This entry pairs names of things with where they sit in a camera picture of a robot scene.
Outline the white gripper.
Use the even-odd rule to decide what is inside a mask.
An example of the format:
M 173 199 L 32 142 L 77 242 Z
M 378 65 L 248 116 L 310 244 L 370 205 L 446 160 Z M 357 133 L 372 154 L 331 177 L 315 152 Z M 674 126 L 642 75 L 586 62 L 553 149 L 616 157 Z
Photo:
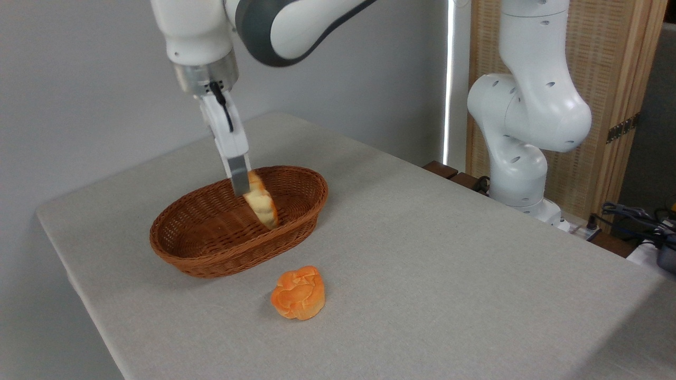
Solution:
M 205 123 L 213 134 L 233 192 L 236 196 L 243 196 L 250 192 L 249 144 L 232 96 L 229 91 L 225 91 L 223 96 L 224 106 L 218 103 L 213 94 L 200 97 L 199 103 Z

